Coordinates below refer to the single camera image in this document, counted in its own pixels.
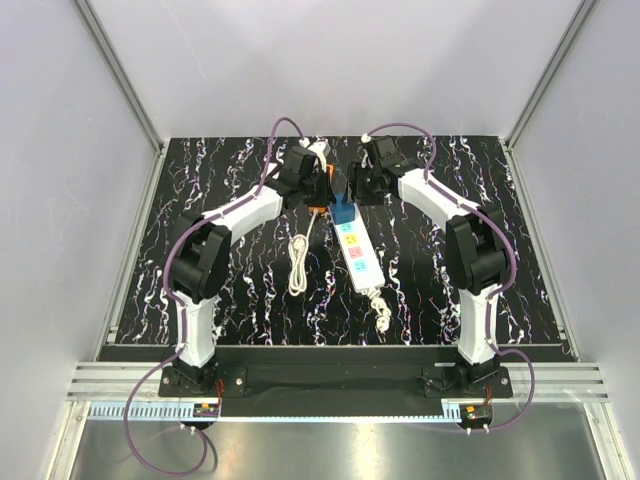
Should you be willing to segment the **blue cube adapter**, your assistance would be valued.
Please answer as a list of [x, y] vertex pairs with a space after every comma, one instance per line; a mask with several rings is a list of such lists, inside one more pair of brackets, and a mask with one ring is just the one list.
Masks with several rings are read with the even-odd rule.
[[355, 205], [348, 201], [342, 193], [335, 194], [335, 202], [331, 205], [331, 217], [336, 225], [353, 222], [355, 219]]

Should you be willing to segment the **white power strip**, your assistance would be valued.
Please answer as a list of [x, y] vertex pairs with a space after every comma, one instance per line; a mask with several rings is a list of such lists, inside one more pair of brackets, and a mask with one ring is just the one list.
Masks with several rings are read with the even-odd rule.
[[336, 225], [332, 220], [354, 290], [366, 294], [385, 284], [384, 274], [368, 235], [363, 217], [355, 205], [353, 222]]

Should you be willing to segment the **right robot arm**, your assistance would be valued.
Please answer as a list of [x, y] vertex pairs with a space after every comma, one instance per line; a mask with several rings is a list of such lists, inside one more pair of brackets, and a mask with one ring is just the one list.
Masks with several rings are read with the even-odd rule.
[[426, 215], [445, 233], [444, 264], [460, 297], [460, 336], [454, 365], [423, 377], [439, 394], [476, 396], [500, 368], [496, 304], [515, 281], [515, 252], [499, 228], [501, 211], [481, 206], [436, 179], [429, 164], [405, 158], [389, 136], [361, 137], [365, 157], [348, 168], [347, 199], [378, 206], [392, 195]]

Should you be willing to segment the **orange power strip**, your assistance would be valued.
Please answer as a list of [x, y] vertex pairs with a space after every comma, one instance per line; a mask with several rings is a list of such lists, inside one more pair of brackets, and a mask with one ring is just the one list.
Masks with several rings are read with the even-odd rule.
[[319, 171], [314, 177], [311, 193], [306, 202], [310, 212], [317, 210], [319, 213], [324, 213], [335, 202], [331, 185], [333, 172], [334, 166], [329, 164], [326, 171]]

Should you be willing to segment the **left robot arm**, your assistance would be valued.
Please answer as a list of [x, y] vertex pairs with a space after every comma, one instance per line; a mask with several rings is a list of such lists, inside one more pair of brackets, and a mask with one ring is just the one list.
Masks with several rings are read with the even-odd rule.
[[281, 165], [268, 169], [263, 186], [209, 213], [179, 217], [164, 285], [175, 302], [178, 321], [172, 366], [193, 395], [206, 395], [215, 386], [213, 303], [229, 275], [231, 246], [286, 210], [333, 204], [329, 152], [322, 140], [295, 145]]

